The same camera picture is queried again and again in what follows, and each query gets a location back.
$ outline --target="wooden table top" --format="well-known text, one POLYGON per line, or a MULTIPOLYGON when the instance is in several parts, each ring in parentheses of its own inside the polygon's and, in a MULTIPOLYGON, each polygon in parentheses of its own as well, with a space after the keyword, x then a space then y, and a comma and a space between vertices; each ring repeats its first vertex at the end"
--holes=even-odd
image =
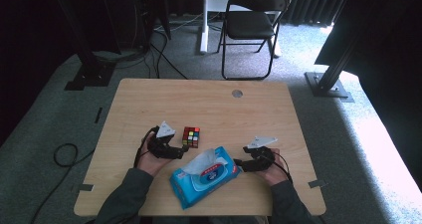
POLYGON ((321 215, 325 204, 286 84, 272 82, 185 81, 124 79, 115 94, 103 132, 75 205, 80 216, 96 216, 106 198, 121 184, 133 166, 141 139, 166 121, 176 135, 170 145, 181 147, 186 126, 200 127, 199 148, 190 148, 182 159, 166 165, 152 182, 139 214, 159 215, 266 215, 272 213, 269 186, 255 173, 237 178, 182 210, 169 178, 177 168, 211 147, 224 146, 232 158, 250 160, 243 151, 255 136, 276 137, 276 147, 287 161, 295 188, 312 215, 321 215), (233 91, 240 91, 239 98, 233 91))

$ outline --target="colorful puzzle cube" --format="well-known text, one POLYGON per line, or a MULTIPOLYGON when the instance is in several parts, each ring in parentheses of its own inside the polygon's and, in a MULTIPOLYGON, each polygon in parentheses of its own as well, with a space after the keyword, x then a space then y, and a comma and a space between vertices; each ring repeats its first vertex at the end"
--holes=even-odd
POLYGON ((199 127, 185 127, 183 131, 183 145, 189 145, 190 147, 198 147, 199 142, 199 127))

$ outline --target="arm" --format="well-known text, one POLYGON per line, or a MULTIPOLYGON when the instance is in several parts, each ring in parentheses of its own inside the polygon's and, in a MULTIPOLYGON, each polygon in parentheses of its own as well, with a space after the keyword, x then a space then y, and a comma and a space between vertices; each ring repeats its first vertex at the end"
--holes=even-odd
POLYGON ((140 151, 136 168, 131 168, 121 185, 105 200, 96 223, 120 223, 137 216, 146 200, 146 193, 153 178, 171 159, 156 158, 147 151, 146 145, 140 151))
MULTIPOLYGON (((272 149, 276 153, 276 163, 283 166, 278 149, 272 149)), ((269 184, 273 195, 272 223, 314 223, 307 207, 302 203, 293 184, 286 174, 276 165, 271 165, 267 170, 257 172, 269 184)))

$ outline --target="gray sleeve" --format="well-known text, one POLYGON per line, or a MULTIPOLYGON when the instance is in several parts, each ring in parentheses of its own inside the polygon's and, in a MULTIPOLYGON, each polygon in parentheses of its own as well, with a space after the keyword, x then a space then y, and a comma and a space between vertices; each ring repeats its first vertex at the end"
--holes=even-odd
POLYGON ((119 223, 137 216, 152 180, 148 173, 131 168, 121 185, 105 200, 95 223, 119 223))
POLYGON ((290 181, 271 186, 273 194, 272 223, 315 223, 290 181))

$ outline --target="blue wipes package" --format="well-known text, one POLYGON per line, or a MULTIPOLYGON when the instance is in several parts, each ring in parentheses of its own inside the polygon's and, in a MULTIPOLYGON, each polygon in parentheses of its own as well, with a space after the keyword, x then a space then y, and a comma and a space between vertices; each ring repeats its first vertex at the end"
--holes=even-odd
POLYGON ((183 209, 193 206, 239 174, 240 168, 236 166, 224 147, 219 146, 214 151, 214 163, 200 174, 189 174, 179 168, 171 175, 171 186, 183 209))

